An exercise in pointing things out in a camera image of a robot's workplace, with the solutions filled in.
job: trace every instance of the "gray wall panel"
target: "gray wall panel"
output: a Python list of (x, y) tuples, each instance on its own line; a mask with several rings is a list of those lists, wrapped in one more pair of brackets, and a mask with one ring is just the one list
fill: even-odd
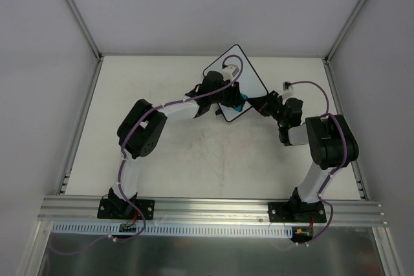
[(75, 0), (102, 52), (324, 56), (356, 0)]
[(371, 198), (414, 275), (413, 0), (368, 0), (332, 62)]
[(0, 266), (53, 194), (94, 58), (63, 0), (0, 0)]

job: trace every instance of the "black clamp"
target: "black clamp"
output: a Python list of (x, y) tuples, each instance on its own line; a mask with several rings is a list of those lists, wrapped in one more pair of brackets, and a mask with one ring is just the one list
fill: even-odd
[(290, 145), (288, 130), (301, 124), (303, 101), (288, 98), (283, 104), (283, 98), (276, 92), (249, 98), (247, 102), (262, 116), (271, 116), (278, 122), (279, 140), (284, 145)]
[[(137, 199), (136, 195), (129, 199), (145, 217), (145, 220), (153, 220), (155, 201)], [(132, 219), (135, 215), (135, 210), (125, 200), (119, 198), (112, 188), (109, 189), (107, 198), (103, 197), (99, 203), (98, 219)], [(142, 220), (141, 216), (137, 215), (137, 220)]]
[[(186, 93), (188, 97), (196, 97), (203, 94), (207, 94), (218, 90), (225, 85), (229, 84), (230, 80), (224, 80), (223, 75), (218, 71), (209, 71), (202, 80), (201, 84), (197, 84), (194, 89)], [(202, 116), (204, 113), (210, 110), (213, 103), (220, 103), (221, 105), (229, 108), (243, 107), (246, 100), (240, 93), (239, 82), (234, 82), (227, 89), (195, 100), (200, 106), (199, 111), (196, 114), (196, 118)]]
[(311, 222), (325, 223), (326, 214), (322, 202), (305, 203), (300, 199), (298, 188), (287, 202), (268, 203), (270, 222)]

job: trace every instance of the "white board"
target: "white board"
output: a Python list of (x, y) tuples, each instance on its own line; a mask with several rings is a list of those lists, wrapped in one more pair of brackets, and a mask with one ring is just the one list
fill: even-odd
[[(104, 195), (116, 180), (116, 130), (140, 98), (156, 104), (183, 97), (201, 82), (214, 57), (105, 57), (67, 186), (67, 195)], [(249, 58), (269, 91), (283, 81), (312, 80), (333, 99), (320, 59)], [(321, 92), (296, 85), (303, 118), (325, 111)], [(195, 198), (288, 198), (311, 165), (307, 145), (285, 147), (278, 126), (251, 109), (228, 123), (216, 107), (194, 120), (167, 126), (145, 157), (138, 194)], [(351, 167), (342, 169), (324, 198), (359, 199)]]

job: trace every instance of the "purple cable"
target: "purple cable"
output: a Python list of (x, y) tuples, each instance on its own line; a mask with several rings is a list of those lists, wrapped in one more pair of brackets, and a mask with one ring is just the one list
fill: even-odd
[(49, 240), (49, 249), (57, 255), (80, 255), (84, 251), (88, 250), (90, 247), (95, 245), (100, 240), (107, 239), (107, 238), (108, 238), (107, 235), (102, 235), (101, 237), (98, 237), (97, 239), (95, 239), (93, 242), (91, 242), (89, 245), (87, 245), (86, 247), (84, 247), (81, 250), (71, 251), (71, 252), (63, 252), (63, 251), (60, 251), (60, 250), (57, 250), (57, 249), (54, 248), (54, 246), (52, 245), (52, 237), (51, 237), (50, 240)]
[(126, 159), (127, 159), (127, 154), (126, 154), (126, 152), (125, 152), (125, 146), (127, 145), (127, 143), (128, 143), (128, 141), (129, 141), (129, 139), (131, 138), (131, 136), (133, 135), (133, 133), (136, 131), (136, 129), (138, 128), (138, 126), (152, 113), (152, 112), (154, 112), (154, 111), (156, 111), (156, 110), (159, 110), (159, 109), (161, 109), (161, 108), (163, 108), (163, 107), (168, 107), (168, 106), (172, 106), (172, 105), (177, 105), (177, 104), (179, 104), (179, 103), (186, 103), (186, 102), (188, 102), (188, 101), (192, 101), (192, 100), (198, 100), (198, 99), (200, 99), (200, 98), (204, 98), (204, 97), (207, 97), (207, 96), (211, 96), (211, 95), (214, 95), (214, 94), (217, 94), (218, 92), (222, 92), (223, 90), (225, 90), (225, 89), (227, 89), (228, 87), (231, 87), (239, 78), (240, 78), (240, 75), (241, 75), (241, 73), (243, 72), (243, 60), (240, 58), (240, 56), (238, 56), (238, 55), (235, 55), (235, 54), (232, 54), (232, 55), (229, 55), (229, 56), (227, 56), (224, 60), (223, 60), (223, 62), (222, 62), (222, 64), (224, 65), (225, 64), (225, 62), (227, 61), (227, 59), (229, 59), (229, 58), (237, 58), (238, 60), (239, 60), (239, 62), (240, 62), (240, 71), (239, 71), (239, 73), (237, 74), (237, 76), (234, 78), (234, 80), (232, 80), (230, 83), (228, 83), (228, 84), (226, 84), (224, 87), (221, 87), (220, 89), (217, 89), (217, 90), (214, 90), (214, 91), (212, 91), (212, 92), (209, 92), (209, 93), (206, 93), (206, 94), (202, 94), (202, 95), (198, 95), (198, 96), (196, 96), (196, 97), (192, 97), (192, 98), (187, 98), (186, 100), (175, 100), (175, 101), (170, 101), (170, 102), (168, 102), (168, 103), (165, 103), (164, 105), (159, 105), (159, 106), (156, 106), (156, 107), (153, 107), (153, 108), (151, 108), (150, 110), (148, 110), (147, 112), (145, 112), (144, 113), (144, 115), (134, 124), (134, 126), (132, 127), (132, 129), (129, 131), (129, 133), (128, 133), (128, 135), (125, 137), (125, 140), (124, 140), (124, 142), (122, 143), (122, 145), (121, 145), (121, 152), (122, 152), (122, 155), (124, 156), (124, 159), (122, 160), (122, 162), (121, 162), (121, 165), (120, 165), (120, 167), (119, 167), (119, 172), (118, 172), (118, 189), (119, 189), (119, 192), (121, 193), (121, 196), (122, 196), (122, 198), (133, 208), (133, 209), (135, 209), (135, 211), (136, 212), (138, 212), (138, 214), (141, 216), (141, 218), (142, 218), (142, 221), (143, 221), (143, 223), (144, 223), (144, 226), (142, 227), (142, 229), (138, 232), (138, 233), (136, 233), (136, 234), (134, 234), (133, 236), (131, 236), (131, 237), (128, 237), (128, 238), (126, 238), (126, 239), (123, 239), (122, 241), (124, 241), (124, 242), (126, 242), (126, 241), (128, 241), (128, 240), (133, 240), (133, 239), (136, 239), (142, 232), (144, 232), (145, 230), (146, 230), (146, 220), (145, 220), (145, 217), (144, 217), (144, 215), (142, 214), (142, 212), (141, 212), (141, 210), (138, 208), (138, 207), (136, 207), (135, 205), (134, 205), (134, 203), (132, 203), (126, 196), (125, 196), (125, 193), (124, 193), (124, 191), (122, 190), (122, 186), (121, 186), (121, 184), (120, 184), (120, 182), (121, 182), (121, 177), (122, 177), (122, 169), (124, 168), (124, 165), (125, 165), (125, 161), (126, 161)]
[(343, 134), (343, 131), (342, 131), (342, 128), (341, 128), (341, 125), (339, 124), (339, 122), (338, 122), (338, 120), (335, 118), (335, 116), (333, 115), (333, 114), (331, 114), (331, 113), (325, 113), (325, 114), (322, 114), (321, 115), (321, 118), (323, 118), (323, 117), (325, 117), (325, 116), (328, 116), (329, 118), (331, 118), (332, 119), (332, 121), (335, 123), (335, 126), (336, 126), (336, 128), (338, 129), (338, 132), (339, 132), (339, 135), (341, 136), (341, 141), (342, 141), (342, 147), (343, 147), (343, 158), (342, 158), (342, 162), (341, 162), (341, 164), (338, 166), (338, 167), (336, 167), (336, 168), (334, 168), (330, 173), (329, 173), (329, 175), (328, 175), (328, 177), (325, 179), (325, 181), (323, 182), (323, 184), (322, 184), (322, 186), (320, 187), (320, 189), (319, 189), (319, 191), (318, 191), (318, 197), (319, 197), (319, 200), (322, 202), (322, 203), (324, 203), (324, 204), (327, 204), (329, 207), (330, 207), (330, 209), (331, 209), (331, 214), (329, 215), (329, 220), (328, 220), (328, 222), (326, 223), (326, 226), (315, 236), (315, 237), (313, 237), (308, 243), (310, 243), (310, 242), (313, 242), (313, 241), (315, 241), (316, 239), (318, 239), (322, 234), (324, 234), (326, 231), (327, 231), (327, 229), (329, 228), (329, 226), (331, 225), (331, 223), (332, 223), (332, 218), (333, 218), (333, 216), (334, 216), (334, 206), (330, 203), (330, 202), (328, 202), (328, 201), (326, 201), (326, 200), (324, 200), (322, 197), (321, 197), (321, 194), (322, 194), (322, 192), (323, 192), (323, 190), (326, 188), (326, 186), (327, 186), (327, 184), (329, 183), (329, 180), (332, 178), (332, 176), (334, 176), (334, 174), (335, 173), (337, 173), (344, 165), (345, 165), (345, 163), (346, 163), (346, 161), (347, 161), (347, 157), (348, 157), (348, 152), (347, 152), (347, 142), (346, 142), (346, 139), (345, 139), (345, 135)]
[(322, 197), (319, 197), (319, 200), (323, 202), (324, 204), (327, 204), (331, 208), (331, 214), (329, 215), (328, 223), (326, 223), (326, 226), (315, 236), (313, 237), (308, 243), (314, 242), (316, 239), (318, 239), (322, 234), (326, 232), (326, 230), (329, 228), (332, 222), (332, 218), (334, 217), (334, 206), (328, 202), (327, 200), (324, 200)]
[[(135, 205), (134, 205), (134, 203), (132, 203), (127, 197), (126, 197), (126, 195), (125, 195), (125, 193), (124, 193), (124, 191), (122, 190), (122, 186), (121, 186), (121, 179), (122, 179), (122, 170), (123, 170), (123, 168), (124, 168), (124, 166), (125, 166), (125, 162), (126, 162), (126, 160), (127, 160), (127, 153), (125, 152), (125, 146), (127, 145), (127, 143), (128, 143), (128, 141), (129, 141), (129, 139), (131, 138), (131, 136), (133, 135), (133, 133), (136, 131), (136, 129), (138, 128), (138, 126), (152, 113), (152, 112), (154, 112), (154, 111), (156, 111), (156, 110), (159, 110), (159, 109), (161, 109), (161, 108), (163, 108), (163, 107), (168, 107), (168, 106), (172, 106), (172, 105), (177, 105), (177, 104), (179, 104), (179, 103), (186, 103), (186, 102), (188, 102), (188, 101), (192, 101), (192, 100), (198, 100), (198, 99), (200, 99), (200, 98), (203, 98), (203, 97), (207, 97), (207, 96), (211, 96), (211, 95), (214, 95), (214, 94), (217, 94), (218, 92), (221, 92), (221, 91), (223, 91), (223, 90), (225, 90), (225, 89), (227, 89), (228, 87), (231, 87), (239, 78), (240, 78), (240, 75), (242, 74), (242, 72), (243, 72), (243, 60), (241, 59), (241, 57), (240, 56), (238, 56), (238, 55), (235, 55), (235, 54), (232, 54), (232, 55), (229, 55), (229, 56), (227, 56), (227, 57), (225, 57), (224, 59), (223, 59), (223, 62), (222, 62), (222, 64), (224, 65), (225, 63), (226, 63), (226, 61), (229, 59), (229, 58), (237, 58), (238, 60), (239, 60), (239, 62), (240, 62), (240, 71), (239, 71), (239, 73), (237, 74), (237, 76), (234, 78), (234, 80), (232, 80), (230, 83), (228, 83), (228, 84), (226, 84), (224, 87), (221, 87), (220, 89), (217, 89), (217, 90), (214, 90), (214, 91), (212, 91), (212, 92), (209, 92), (209, 93), (206, 93), (206, 94), (202, 94), (202, 95), (198, 95), (198, 96), (196, 96), (196, 97), (192, 97), (192, 98), (187, 98), (186, 100), (175, 100), (175, 101), (170, 101), (170, 102), (168, 102), (168, 103), (165, 103), (164, 105), (159, 105), (159, 106), (156, 106), (156, 107), (153, 107), (153, 108), (151, 108), (150, 110), (148, 110), (147, 112), (145, 112), (144, 113), (144, 115), (134, 124), (134, 126), (132, 127), (132, 129), (129, 131), (129, 133), (128, 133), (128, 135), (125, 137), (125, 140), (124, 140), (124, 142), (122, 143), (122, 145), (121, 145), (121, 153), (122, 153), (122, 155), (123, 155), (123, 159), (122, 159), (122, 161), (121, 161), (121, 164), (120, 164), (120, 167), (119, 167), (119, 170), (118, 170), (118, 178), (117, 178), (117, 180), (118, 180), (118, 189), (119, 189), (119, 192), (120, 192), (120, 194), (121, 194), (121, 196), (122, 196), (122, 198), (141, 216), (141, 219), (142, 219), (142, 222), (143, 222), (143, 227), (142, 227), (142, 229), (139, 231), (139, 232), (137, 232), (136, 234), (134, 234), (133, 236), (131, 236), (131, 237), (127, 237), (126, 239), (116, 239), (116, 241), (122, 241), (122, 242), (127, 242), (127, 241), (129, 241), (129, 240), (133, 240), (133, 239), (136, 239), (142, 232), (144, 232), (145, 230), (146, 230), (146, 227), (147, 227), (147, 224), (146, 224), (146, 220), (145, 220), (145, 216), (144, 216), (144, 214), (141, 212), (141, 210), (138, 208), (138, 207), (136, 207)], [(100, 240), (103, 240), (103, 239), (107, 239), (108, 238), (108, 236), (107, 235), (103, 235), (103, 236), (101, 236), (101, 237), (99, 237), (99, 238), (97, 238), (96, 240), (94, 240), (93, 242), (91, 242), (88, 246), (86, 246), (86, 247), (84, 247), (83, 249), (81, 249), (81, 250), (78, 250), (78, 251), (72, 251), (72, 252), (62, 252), (62, 251), (59, 251), (59, 250), (56, 250), (56, 249), (54, 249), (54, 247), (52, 246), (52, 243), (50, 242), (50, 244), (49, 244), (49, 248), (50, 248), (50, 250), (52, 251), (52, 252), (54, 252), (54, 253), (56, 253), (56, 254), (58, 254), (58, 255), (79, 255), (79, 254), (81, 254), (81, 253), (83, 253), (84, 251), (86, 251), (86, 250), (88, 250), (90, 247), (92, 247), (93, 245), (95, 245), (98, 241), (100, 241)]]
[(322, 191), (326, 188), (326, 186), (327, 186), (327, 184), (329, 183), (329, 180), (332, 178), (332, 176), (335, 174), (335, 173), (337, 173), (344, 165), (345, 165), (345, 163), (346, 163), (346, 161), (347, 161), (347, 157), (348, 157), (348, 151), (347, 151), (347, 142), (346, 142), (346, 139), (345, 139), (345, 135), (343, 134), (343, 131), (342, 131), (342, 128), (341, 128), (341, 125), (339, 124), (339, 122), (338, 122), (338, 120), (335, 118), (335, 116), (333, 115), (333, 114), (331, 114), (331, 113), (325, 113), (325, 114), (322, 114), (321, 115), (321, 118), (323, 118), (323, 117), (325, 117), (325, 116), (327, 116), (327, 117), (329, 117), (329, 118), (331, 118), (332, 119), (332, 121), (335, 123), (335, 126), (336, 126), (336, 128), (338, 129), (338, 132), (339, 132), (339, 135), (341, 136), (341, 141), (342, 141), (342, 147), (343, 147), (343, 158), (342, 158), (342, 162), (341, 162), (341, 164), (338, 166), (338, 167), (336, 167), (335, 169), (333, 169), (330, 173), (329, 173), (329, 175), (328, 175), (328, 177), (325, 179), (325, 181), (323, 182), (323, 184), (322, 184), (322, 186), (320, 187), (320, 189), (319, 189), (319, 191), (318, 191), (318, 194), (319, 195), (321, 195), (322, 194)]
[(312, 85), (314, 85), (315, 87), (317, 87), (318, 89), (321, 90), (321, 92), (325, 96), (325, 101), (326, 101), (326, 111), (325, 111), (325, 114), (329, 113), (329, 99), (328, 99), (328, 95), (326, 94), (325, 90), (323, 88), (321, 88), (320, 85), (318, 85), (317, 83), (315, 83), (313, 81), (297, 81), (297, 82), (292, 82), (291, 85), (302, 84), (302, 83), (312, 84)]

